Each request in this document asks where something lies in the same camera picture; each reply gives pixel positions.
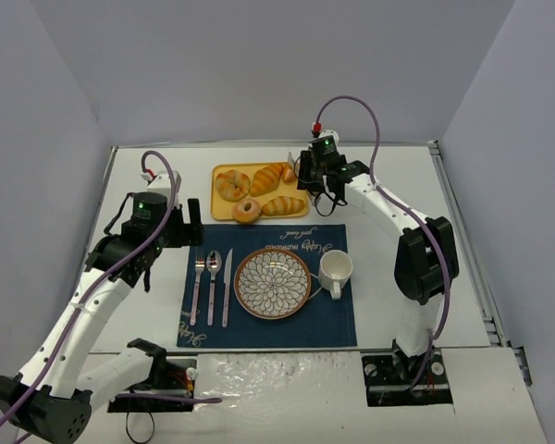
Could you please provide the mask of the small orange bread bun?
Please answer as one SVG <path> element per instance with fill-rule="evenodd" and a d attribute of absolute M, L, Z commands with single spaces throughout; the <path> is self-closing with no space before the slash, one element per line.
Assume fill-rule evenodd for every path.
<path fill-rule="evenodd" d="M 295 171 L 292 169 L 292 167 L 290 165 L 285 165 L 283 170 L 282 170 L 282 175 L 281 175 L 282 181 L 286 184 L 290 184 L 293 183 L 297 180 L 297 176 L 295 174 Z"/>

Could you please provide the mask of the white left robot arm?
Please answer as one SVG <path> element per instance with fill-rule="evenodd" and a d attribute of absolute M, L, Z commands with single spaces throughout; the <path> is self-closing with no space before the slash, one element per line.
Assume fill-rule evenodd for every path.
<path fill-rule="evenodd" d="M 10 423 L 50 443 L 73 443 L 93 411 L 131 388 L 162 382 L 171 365 L 164 348 L 132 340 L 113 360 L 83 373 L 105 325 L 139 282 L 148 284 L 165 248 L 204 240 L 200 206 L 188 201 L 185 222 L 178 202 L 179 173 L 144 173 L 147 189 L 133 196 L 130 219 L 106 234 L 89 254 L 77 289 L 40 349 L 14 376 L 0 376 L 0 427 Z"/>

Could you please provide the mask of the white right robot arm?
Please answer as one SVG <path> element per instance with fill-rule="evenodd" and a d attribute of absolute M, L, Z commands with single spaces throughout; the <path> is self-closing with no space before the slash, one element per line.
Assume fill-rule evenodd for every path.
<path fill-rule="evenodd" d="M 404 202 L 361 161 L 339 152 L 334 131 L 314 131 L 294 170 L 297 188 L 313 204 L 351 205 L 371 218 L 397 242 L 393 277 L 405 297 L 394 346 L 407 358 L 432 348 L 450 310 L 450 288 L 459 274 L 451 222 L 432 218 Z"/>

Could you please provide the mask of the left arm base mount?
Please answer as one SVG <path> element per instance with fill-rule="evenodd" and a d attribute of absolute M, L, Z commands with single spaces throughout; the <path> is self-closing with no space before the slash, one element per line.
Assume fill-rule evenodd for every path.
<path fill-rule="evenodd" d="M 180 357 L 171 357 L 166 369 L 156 380 L 136 384 L 127 393 L 147 393 L 163 396 L 193 398 L 194 379 L 197 377 L 197 361 Z M 107 404 L 108 413 L 190 413 L 194 406 L 177 401 L 159 399 L 115 399 Z"/>

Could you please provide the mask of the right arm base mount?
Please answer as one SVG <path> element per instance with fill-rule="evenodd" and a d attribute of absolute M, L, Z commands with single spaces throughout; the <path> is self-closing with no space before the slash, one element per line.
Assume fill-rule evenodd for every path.
<path fill-rule="evenodd" d="M 442 353 L 436 348 L 422 372 L 424 356 L 405 358 L 398 350 L 363 354 L 361 359 L 369 407 L 453 404 Z"/>

